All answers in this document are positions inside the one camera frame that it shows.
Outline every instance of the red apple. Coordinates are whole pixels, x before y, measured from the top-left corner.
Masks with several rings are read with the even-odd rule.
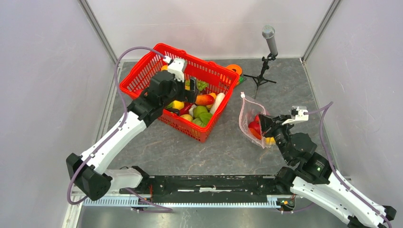
[[[259,114],[260,114],[260,113],[258,113],[258,114],[255,116],[255,122],[258,122],[258,123],[260,123]]]
[[[256,121],[250,122],[248,128],[253,136],[255,136],[259,140],[262,139],[262,134],[260,132],[260,124],[258,122]]]

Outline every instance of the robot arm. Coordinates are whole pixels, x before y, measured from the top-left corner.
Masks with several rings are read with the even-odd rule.
[[[291,115],[259,115],[262,132],[265,137],[274,137],[277,147],[289,166],[278,172],[276,187],[284,194],[297,194],[309,199],[334,214],[350,228],[385,228],[381,217],[393,220],[396,210],[382,206],[370,200],[351,185],[335,169],[338,177],[349,187],[347,189],[332,171],[329,161],[315,152],[317,145],[304,133],[291,134],[295,123],[308,120],[306,107],[293,106]],[[376,214],[356,195],[370,203],[380,214]]]
[[[75,179],[77,185],[91,200],[98,200],[109,190],[136,188],[142,180],[141,172],[127,170],[107,170],[113,158],[140,132],[163,114],[163,109],[172,101],[194,103],[198,94],[196,79],[190,79],[190,90],[185,90],[184,70],[186,61],[169,57],[164,59],[167,70],[157,72],[150,80],[148,88],[127,107],[124,116],[95,145],[77,156],[72,153],[66,159],[67,169],[72,179],[79,166],[91,157]]]

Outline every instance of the plastic bag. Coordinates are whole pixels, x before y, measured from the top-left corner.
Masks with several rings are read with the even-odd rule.
[[[240,109],[240,117],[239,117],[239,125],[242,132],[246,135],[246,137],[253,142],[254,144],[264,148],[271,147],[270,139],[266,139],[262,137],[261,140],[253,136],[253,134],[249,130],[249,123],[255,121],[255,117],[258,114],[269,115],[268,111],[264,108],[263,105],[259,104],[255,99],[246,96],[243,92],[240,94],[242,98],[242,108]]]

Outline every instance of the lemon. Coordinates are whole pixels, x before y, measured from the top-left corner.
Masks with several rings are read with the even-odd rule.
[[[185,107],[185,103],[182,101],[173,101],[172,102],[172,108],[181,110]]]
[[[181,117],[183,119],[187,120],[187,121],[190,121],[190,122],[193,120],[193,117],[191,115],[189,115],[189,114],[181,115]]]

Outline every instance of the toy fruit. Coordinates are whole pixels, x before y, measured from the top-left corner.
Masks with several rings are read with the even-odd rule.
[[[260,133],[260,124],[258,122],[256,121],[250,122],[248,128],[253,136],[255,136],[259,140],[262,139],[262,135]]]
[[[191,107],[190,107],[190,109],[189,109],[189,111],[188,111],[188,113],[189,113],[191,116],[193,116],[193,117],[194,117],[193,110],[194,110],[196,107],[197,107],[197,105],[192,104]]]
[[[192,123],[194,123],[195,125],[198,125],[200,127],[206,127],[207,125],[203,123],[203,121],[199,118],[196,118],[194,120],[192,120]]]
[[[273,137],[265,138],[265,141],[266,141],[266,145],[269,145],[269,146],[276,144],[276,141],[274,140]]]
[[[208,112],[200,113],[200,115],[199,115],[199,118],[201,119],[201,121],[206,125],[209,123],[209,121],[212,117],[213,117],[213,114],[208,113]]]
[[[166,106],[165,108],[174,108],[174,109],[178,109],[181,110],[183,109],[183,107],[185,107],[185,103],[182,101],[172,101],[168,106]]]
[[[209,94],[197,95],[195,104],[197,105],[212,105],[214,103],[214,97]]]
[[[260,114],[260,113],[258,113],[258,114],[255,116],[255,122],[258,122],[258,123],[260,122],[259,114]]]
[[[211,95],[212,97],[214,97],[214,100],[217,98],[217,95],[216,95],[215,93],[209,93],[209,95]],[[207,108],[208,110],[210,110],[212,106],[213,106],[213,104],[209,104],[209,105],[206,105],[206,108]]]
[[[197,106],[196,108],[193,109],[193,117],[194,118],[199,118],[201,113],[207,113],[209,112],[205,106]]]
[[[254,129],[254,128],[249,128],[249,131],[250,131],[250,133],[252,133],[252,135],[255,137],[255,138],[257,138],[257,139],[259,139],[259,140],[261,140],[262,139],[262,136]]]
[[[189,114],[181,115],[181,117],[183,119],[187,120],[187,121],[190,121],[190,122],[193,120],[193,117],[191,115],[189,115]]]
[[[180,110],[180,115],[189,114],[189,110],[192,107],[192,103],[185,102],[183,109]]]
[[[224,93],[219,93],[217,97],[214,100],[213,106],[210,109],[210,113],[214,114],[215,111],[218,109],[220,106],[221,102],[224,100],[225,94]]]

